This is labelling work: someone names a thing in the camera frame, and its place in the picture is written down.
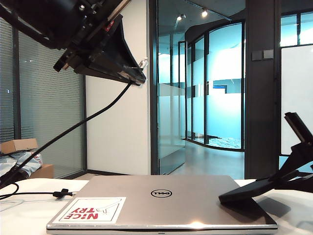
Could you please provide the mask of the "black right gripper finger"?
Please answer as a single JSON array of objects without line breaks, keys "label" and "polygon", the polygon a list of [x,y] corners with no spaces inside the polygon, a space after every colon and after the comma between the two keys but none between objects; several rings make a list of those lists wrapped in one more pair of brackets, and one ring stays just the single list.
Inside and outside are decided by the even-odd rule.
[{"label": "black right gripper finger", "polygon": [[299,143],[291,147],[291,155],[280,170],[269,178],[270,182],[284,182],[298,176],[308,176],[311,173],[300,172],[298,168],[313,160],[313,146]]},{"label": "black right gripper finger", "polygon": [[282,182],[274,189],[313,192],[313,174],[294,170],[282,177]]}]

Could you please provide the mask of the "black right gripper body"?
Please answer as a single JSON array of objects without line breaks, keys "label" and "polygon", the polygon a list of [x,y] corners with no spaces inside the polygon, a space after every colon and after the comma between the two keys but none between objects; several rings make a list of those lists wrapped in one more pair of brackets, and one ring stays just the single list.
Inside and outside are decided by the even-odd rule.
[{"label": "black right gripper body", "polygon": [[302,143],[313,145],[313,135],[296,112],[285,113],[285,120]]}]

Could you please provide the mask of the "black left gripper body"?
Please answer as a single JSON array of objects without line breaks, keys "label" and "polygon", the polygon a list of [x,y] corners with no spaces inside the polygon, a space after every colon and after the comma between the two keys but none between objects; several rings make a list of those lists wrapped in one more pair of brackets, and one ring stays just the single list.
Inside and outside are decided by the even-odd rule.
[{"label": "black left gripper body", "polygon": [[54,39],[57,48],[64,54],[54,65],[56,71],[73,68],[73,58],[89,58],[96,47],[93,38],[103,26],[108,26],[129,3],[127,0],[71,0],[54,1],[62,7],[65,15],[61,23],[56,24]]}]

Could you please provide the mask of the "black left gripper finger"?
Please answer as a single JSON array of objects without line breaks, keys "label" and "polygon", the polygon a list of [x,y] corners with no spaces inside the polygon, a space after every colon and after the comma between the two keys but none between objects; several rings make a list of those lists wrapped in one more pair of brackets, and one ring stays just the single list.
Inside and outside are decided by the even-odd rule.
[{"label": "black left gripper finger", "polygon": [[[96,43],[96,47],[89,56],[91,61],[94,61],[99,57],[134,58],[124,38],[122,18],[123,16],[119,14],[110,25],[103,26],[95,35],[93,40]],[[142,83],[145,81],[146,76],[142,69]]]},{"label": "black left gripper finger", "polygon": [[75,73],[100,77],[118,82],[133,81],[137,86],[142,84],[142,69],[132,57],[99,57],[94,61],[83,57],[73,58]]}]

